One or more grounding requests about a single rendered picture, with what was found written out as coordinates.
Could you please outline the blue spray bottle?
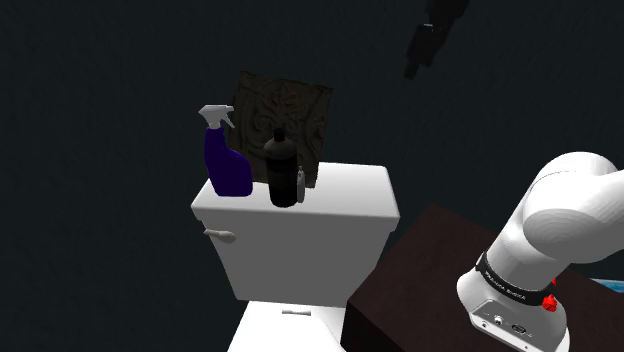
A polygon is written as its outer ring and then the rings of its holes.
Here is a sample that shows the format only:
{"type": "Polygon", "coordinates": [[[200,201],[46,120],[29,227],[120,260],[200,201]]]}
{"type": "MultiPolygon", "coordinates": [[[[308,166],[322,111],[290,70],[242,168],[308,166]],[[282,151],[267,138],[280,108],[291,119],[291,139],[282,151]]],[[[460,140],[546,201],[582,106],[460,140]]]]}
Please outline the blue spray bottle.
{"type": "Polygon", "coordinates": [[[247,197],[252,193],[251,166],[239,152],[227,146],[225,122],[231,129],[235,125],[229,115],[230,105],[204,105],[198,113],[207,123],[204,141],[204,162],[214,191],[220,197],[247,197]]]}

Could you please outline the white toilet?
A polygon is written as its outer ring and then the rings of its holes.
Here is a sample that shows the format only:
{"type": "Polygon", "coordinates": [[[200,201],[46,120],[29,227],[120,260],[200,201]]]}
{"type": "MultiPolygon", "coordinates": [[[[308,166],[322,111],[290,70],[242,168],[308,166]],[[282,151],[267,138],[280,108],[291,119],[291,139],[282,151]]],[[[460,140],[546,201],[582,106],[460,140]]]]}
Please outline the white toilet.
{"type": "Polygon", "coordinates": [[[322,162],[288,208],[270,202],[265,183],[240,198],[205,184],[191,209],[247,304],[226,352],[346,352],[346,303],[400,219],[385,167],[322,162]]]}

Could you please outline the dark embossed square panel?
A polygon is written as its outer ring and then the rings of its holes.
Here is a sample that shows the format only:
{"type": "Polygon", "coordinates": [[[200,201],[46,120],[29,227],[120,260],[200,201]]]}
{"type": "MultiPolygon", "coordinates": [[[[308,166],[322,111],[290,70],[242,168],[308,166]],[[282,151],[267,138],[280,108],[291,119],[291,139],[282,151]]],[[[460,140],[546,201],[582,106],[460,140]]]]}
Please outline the dark embossed square panel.
{"type": "Polygon", "coordinates": [[[252,180],[266,183],[264,145],[281,128],[297,145],[297,161],[303,167],[306,186],[316,186],[332,90],[316,84],[239,73],[227,132],[227,146],[244,156],[252,180]]]}

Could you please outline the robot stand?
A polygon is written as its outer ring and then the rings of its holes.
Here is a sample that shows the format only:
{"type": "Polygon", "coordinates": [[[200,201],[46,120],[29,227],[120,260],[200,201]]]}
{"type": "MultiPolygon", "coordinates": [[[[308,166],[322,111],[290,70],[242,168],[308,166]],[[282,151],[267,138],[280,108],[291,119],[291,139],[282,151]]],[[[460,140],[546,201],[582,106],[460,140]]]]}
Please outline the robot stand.
{"type": "MultiPolygon", "coordinates": [[[[479,332],[456,292],[457,279],[495,238],[429,206],[350,297],[346,352],[518,352],[479,332]]],[[[569,352],[624,352],[624,294],[567,269],[557,278],[569,352]]]]}

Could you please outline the black bottle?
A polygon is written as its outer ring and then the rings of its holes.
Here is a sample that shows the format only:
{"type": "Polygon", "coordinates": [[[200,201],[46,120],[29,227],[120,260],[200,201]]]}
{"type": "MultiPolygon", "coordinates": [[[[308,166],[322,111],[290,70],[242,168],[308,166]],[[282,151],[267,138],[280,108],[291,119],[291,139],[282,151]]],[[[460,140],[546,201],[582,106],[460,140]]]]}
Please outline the black bottle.
{"type": "Polygon", "coordinates": [[[273,205],[288,208],[297,203],[297,146],[283,128],[274,128],[264,145],[267,181],[273,205]]]}

